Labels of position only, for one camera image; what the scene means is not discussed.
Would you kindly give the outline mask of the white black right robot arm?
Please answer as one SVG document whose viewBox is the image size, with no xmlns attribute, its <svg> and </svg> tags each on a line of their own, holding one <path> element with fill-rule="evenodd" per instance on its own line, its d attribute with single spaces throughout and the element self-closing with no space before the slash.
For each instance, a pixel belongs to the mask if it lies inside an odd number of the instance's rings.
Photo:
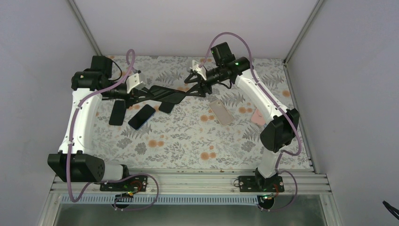
<svg viewBox="0 0 399 226">
<path fill-rule="evenodd" d="M 190 75 L 184 80 L 186 84 L 194 83 L 188 93 L 205 97 L 212 93 L 213 85 L 229 80 L 250 97 L 266 123 L 260 133 L 260 141 L 266 151 L 255 169 L 255 186 L 259 191 L 266 192 L 278 184 L 278 165 L 285 152 L 283 147 L 290 145 L 298 136 L 300 114 L 295 108 L 289 109 L 281 103 L 262 83 L 252 61 L 246 57 L 236 58 L 227 42 L 211 47 L 210 52 L 216 67 L 206 70 L 193 62 Z"/>
</svg>

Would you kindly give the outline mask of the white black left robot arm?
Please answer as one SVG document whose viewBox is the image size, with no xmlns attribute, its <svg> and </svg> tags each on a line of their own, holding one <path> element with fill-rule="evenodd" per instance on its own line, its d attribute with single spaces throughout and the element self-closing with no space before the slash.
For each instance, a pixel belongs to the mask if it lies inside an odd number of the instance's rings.
<svg viewBox="0 0 399 226">
<path fill-rule="evenodd" d="M 111 182 L 120 191 L 130 187 L 126 165 L 107 163 L 92 153 L 96 112 L 103 99 L 114 99 L 114 119 L 123 122 L 127 103 L 145 87 L 140 70 L 131 66 L 120 78 L 111 79 L 115 62 L 105 56 L 93 56 L 91 67 L 72 77 L 72 109 L 67 130 L 57 153 L 49 154 L 47 163 L 68 186 L 73 182 Z"/>
</svg>

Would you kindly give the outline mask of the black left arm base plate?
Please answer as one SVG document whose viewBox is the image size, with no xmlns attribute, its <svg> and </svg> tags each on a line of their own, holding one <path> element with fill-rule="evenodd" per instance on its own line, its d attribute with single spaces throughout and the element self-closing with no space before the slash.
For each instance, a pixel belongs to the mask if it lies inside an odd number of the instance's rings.
<svg viewBox="0 0 399 226">
<path fill-rule="evenodd" d="M 101 184 L 100 191 L 125 192 L 125 193 L 145 192 L 147 186 L 147 180 L 148 180 L 147 176 L 139 175 L 123 182 Z"/>
</svg>

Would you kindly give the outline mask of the aluminium mounting rail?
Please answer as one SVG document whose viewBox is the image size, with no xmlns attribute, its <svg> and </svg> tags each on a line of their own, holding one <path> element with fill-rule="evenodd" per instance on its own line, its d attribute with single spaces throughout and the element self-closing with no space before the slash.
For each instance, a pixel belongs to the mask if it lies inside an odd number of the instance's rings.
<svg viewBox="0 0 399 226">
<path fill-rule="evenodd" d="M 285 191 L 283 195 L 294 194 L 329 194 L 332 192 L 325 174 L 315 174 L 306 170 L 291 170 L 293 176 L 282 174 Z M 252 170 L 168 170 L 146 169 L 145 173 L 153 176 L 148 179 L 146 194 L 156 194 L 159 184 L 160 194 L 238 194 L 235 187 L 238 176 L 253 175 Z"/>
</svg>

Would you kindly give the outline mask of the black object at corner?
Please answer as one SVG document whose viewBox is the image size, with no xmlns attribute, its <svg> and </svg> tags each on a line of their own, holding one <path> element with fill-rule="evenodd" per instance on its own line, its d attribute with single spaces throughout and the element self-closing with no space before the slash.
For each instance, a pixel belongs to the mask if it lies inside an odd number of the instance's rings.
<svg viewBox="0 0 399 226">
<path fill-rule="evenodd" d="M 382 204 L 397 220 L 399 220 L 399 210 L 397 208 L 391 206 L 385 200 L 383 200 Z"/>
</svg>

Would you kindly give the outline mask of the pink phone case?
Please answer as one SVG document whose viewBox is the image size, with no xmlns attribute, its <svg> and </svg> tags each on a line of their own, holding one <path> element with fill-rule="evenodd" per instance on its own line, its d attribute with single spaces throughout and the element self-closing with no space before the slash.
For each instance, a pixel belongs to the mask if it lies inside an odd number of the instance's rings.
<svg viewBox="0 0 399 226">
<path fill-rule="evenodd" d="M 256 109 L 250 119 L 253 123 L 259 126 L 264 126 L 265 125 L 265 119 L 263 118 L 263 115 L 261 112 Z"/>
</svg>

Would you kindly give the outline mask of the cream phone case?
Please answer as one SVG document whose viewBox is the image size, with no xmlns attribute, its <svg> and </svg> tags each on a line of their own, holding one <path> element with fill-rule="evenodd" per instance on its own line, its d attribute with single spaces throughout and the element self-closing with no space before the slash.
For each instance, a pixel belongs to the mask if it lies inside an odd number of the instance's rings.
<svg viewBox="0 0 399 226">
<path fill-rule="evenodd" d="M 222 126 L 226 126 L 233 122 L 233 116 L 227 110 L 221 100 L 213 101 L 209 103 L 208 106 Z"/>
</svg>

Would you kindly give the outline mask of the black phone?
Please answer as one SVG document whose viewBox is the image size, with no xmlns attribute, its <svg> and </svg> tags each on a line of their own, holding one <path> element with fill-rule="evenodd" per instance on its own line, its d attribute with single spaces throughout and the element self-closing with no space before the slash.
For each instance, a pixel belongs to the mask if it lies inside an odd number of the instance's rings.
<svg viewBox="0 0 399 226">
<path fill-rule="evenodd" d="M 151 86 L 149 92 L 152 94 L 152 100 L 174 105 L 179 104 L 186 97 L 184 91 L 157 85 Z"/>
</svg>

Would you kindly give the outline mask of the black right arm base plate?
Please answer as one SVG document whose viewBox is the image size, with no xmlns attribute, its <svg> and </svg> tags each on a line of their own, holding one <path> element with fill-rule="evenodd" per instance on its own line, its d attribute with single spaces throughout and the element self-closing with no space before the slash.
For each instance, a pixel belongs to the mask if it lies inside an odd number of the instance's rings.
<svg viewBox="0 0 399 226">
<path fill-rule="evenodd" d="M 256 176 L 239 176 L 239 190 L 243 193 L 284 192 L 284 182 L 281 176 L 264 179 Z"/>
</svg>

